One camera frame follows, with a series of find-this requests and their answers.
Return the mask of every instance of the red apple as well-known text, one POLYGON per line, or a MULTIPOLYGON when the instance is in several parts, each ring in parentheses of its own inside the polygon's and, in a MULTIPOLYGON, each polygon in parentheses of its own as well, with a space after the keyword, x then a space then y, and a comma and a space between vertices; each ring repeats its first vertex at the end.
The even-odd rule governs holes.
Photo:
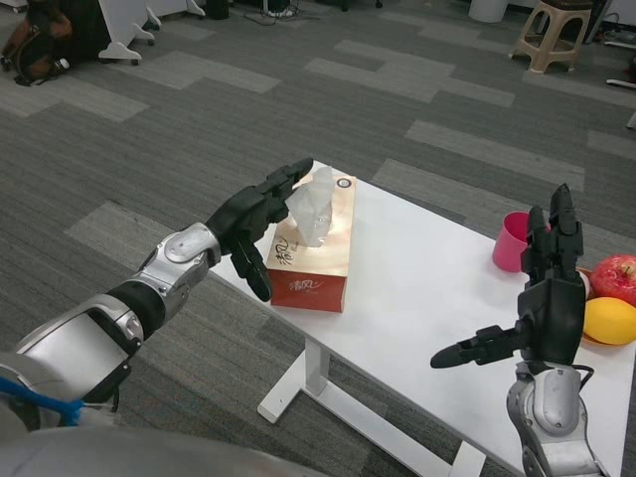
POLYGON ((636 306, 636 256, 605 258, 592 272, 590 281, 598 296, 611 296, 636 306))

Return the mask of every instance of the floor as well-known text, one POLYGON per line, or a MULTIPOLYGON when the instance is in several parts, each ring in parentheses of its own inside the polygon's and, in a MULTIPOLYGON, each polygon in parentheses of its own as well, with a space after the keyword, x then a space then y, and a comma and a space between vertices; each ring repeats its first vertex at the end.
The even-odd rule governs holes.
MULTIPOLYGON (((305 156, 493 237, 567 181, 592 267, 636 252, 636 94, 604 85, 628 54, 586 47, 576 70, 507 53, 526 14, 483 25, 454 0, 302 0, 261 27, 166 22, 144 61, 89 64, 42 86, 0 76, 0 349, 128 276, 170 231, 305 156)), ((0 38, 19 17, 0 9, 0 38)), ((135 358, 129 425, 260 449, 335 477, 409 476, 301 396, 271 426, 256 406, 302 340, 213 279, 135 358)), ((459 440, 341 363, 334 381, 452 461, 459 440)), ((507 472, 487 461, 482 475, 507 472)), ((632 399, 623 476, 636 476, 632 399)))

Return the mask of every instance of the table top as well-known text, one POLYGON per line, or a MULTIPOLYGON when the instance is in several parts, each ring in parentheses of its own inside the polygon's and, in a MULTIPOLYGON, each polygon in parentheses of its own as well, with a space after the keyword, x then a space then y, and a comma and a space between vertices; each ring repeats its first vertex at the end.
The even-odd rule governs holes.
MULTIPOLYGON (((275 226, 257 247, 267 256, 275 226)), ((527 275, 491 259, 494 242, 359 181, 345 311, 272 307, 283 322, 370 379, 438 419, 509 469, 523 473, 521 443, 506 411, 519 355, 478 367, 434 370, 440 349, 486 326, 511 328, 527 275)), ((260 303, 229 259, 218 276, 260 303)), ((596 374, 581 395, 589 441, 617 477, 623 457, 636 343, 582 343, 576 362, 596 374)))

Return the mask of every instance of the tissue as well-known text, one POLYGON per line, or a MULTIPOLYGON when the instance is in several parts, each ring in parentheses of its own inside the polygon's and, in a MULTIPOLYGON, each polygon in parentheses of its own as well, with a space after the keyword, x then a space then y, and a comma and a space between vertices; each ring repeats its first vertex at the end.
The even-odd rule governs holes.
POLYGON ((306 246, 321 246, 331 227, 331 199, 336 181, 331 167, 318 169, 285 202, 306 246))

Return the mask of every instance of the stool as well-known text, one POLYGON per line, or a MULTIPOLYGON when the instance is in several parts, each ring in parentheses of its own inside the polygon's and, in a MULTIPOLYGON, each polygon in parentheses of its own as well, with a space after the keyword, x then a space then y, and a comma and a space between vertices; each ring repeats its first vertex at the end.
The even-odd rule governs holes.
POLYGON ((544 73, 552 62, 567 62, 568 70, 572 71, 587 31, 592 3, 591 0, 542 0, 524 25, 510 58, 517 53, 530 56, 530 71, 534 73, 544 73), (529 35, 540 13, 550 18, 548 30, 544 35, 529 35), (582 25, 574 44, 561 40, 560 33, 563 27, 577 18, 581 20, 582 25), (534 44, 536 40, 540 42, 538 45, 534 44))

